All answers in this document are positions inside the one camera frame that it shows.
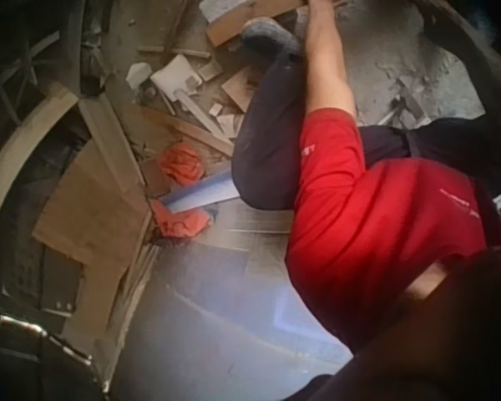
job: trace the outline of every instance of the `wooden board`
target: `wooden board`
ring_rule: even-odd
[[[256,71],[247,66],[222,84],[221,88],[246,113],[256,91],[254,81],[256,81]]]
[[[125,269],[147,210],[140,196],[120,194],[98,147],[89,141],[59,181],[33,235],[84,265],[103,256]]]
[[[89,141],[69,166],[33,235],[84,264],[76,311],[63,336],[92,352],[111,313],[119,281],[135,258],[149,207],[135,191],[122,194],[99,148]]]
[[[96,99],[81,99],[78,106],[120,189],[126,192],[137,182],[144,183],[137,160],[106,94]]]
[[[206,33],[217,47],[241,33],[247,21],[258,17],[276,17],[304,6],[303,0],[250,0],[217,18]]]
[[[160,169],[157,159],[144,160],[139,164],[145,180],[145,193],[158,198],[170,193],[170,178]]]
[[[212,134],[197,127],[196,125],[186,123],[182,119],[178,119],[158,110],[149,109],[142,106],[135,106],[135,108],[140,111],[145,119],[159,125],[164,125],[176,129],[180,133],[187,135],[194,140],[198,140],[200,143],[208,145],[210,148],[218,150],[223,155],[231,157],[234,153],[234,145],[231,145],[224,140],[217,139]]]
[[[0,208],[28,157],[78,98],[58,83],[52,83],[48,97],[13,132],[0,151]]]

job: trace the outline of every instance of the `red cloth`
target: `red cloth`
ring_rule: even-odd
[[[160,169],[182,185],[193,185],[204,175],[204,165],[195,150],[184,142],[171,146],[158,156]]]
[[[471,180],[445,165],[385,160],[366,170],[352,117],[306,117],[286,265],[323,326],[351,349],[435,261],[486,248]]]
[[[167,238],[193,238],[210,224],[210,217],[202,209],[172,214],[159,201],[150,201],[154,219]]]
[[[157,162],[166,175],[182,186],[199,182],[205,171],[195,150],[183,142],[161,153]],[[210,218],[202,209],[172,214],[158,200],[150,201],[150,208],[159,230],[168,238],[192,238],[210,224]]]

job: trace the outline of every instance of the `person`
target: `person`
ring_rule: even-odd
[[[501,250],[487,251],[501,247],[497,118],[358,129],[332,1],[309,11],[306,63],[274,22],[245,27],[248,46],[283,52],[232,162],[244,201],[294,208],[291,282],[355,354],[289,399],[487,399],[501,385]]]
[[[471,257],[336,375],[285,401],[501,399],[501,249]]]
[[[248,46],[282,52],[250,104],[232,175],[250,206],[294,209],[291,282],[356,355],[448,274],[501,246],[498,118],[358,129],[332,1],[309,0],[309,11],[305,63],[271,20],[244,29]]]

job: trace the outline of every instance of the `gray shoe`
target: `gray shoe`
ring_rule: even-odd
[[[304,55],[301,41],[268,17],[254,18],[247,22],[241,32],[241,41],[247,48],[272,58],[280,53],[301,57]]]

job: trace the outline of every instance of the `red shirt sleeve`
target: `red shirt sleeve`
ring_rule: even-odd
[[[342,288],[352,280],[349,269],[331,280],[327,270],[336,265],[341,240],[335,224],[353,186],[365,173],[362,141],[354,119],[340,109],[319,109],[307,115],[301,135],[301,178],[296,198],[286,265],[294,287],[325,328],[348,344],[346,331],[338,330],[348,311]]]
[[[302,220],[306,213],[313,214],[305,207],[309,198],[312,203],[322,200],[322,209],[336,210],[365,171],[362,141],[349,113],[319,109],[307,115],[301,135],[301,181],[296,200],[296,212]]]

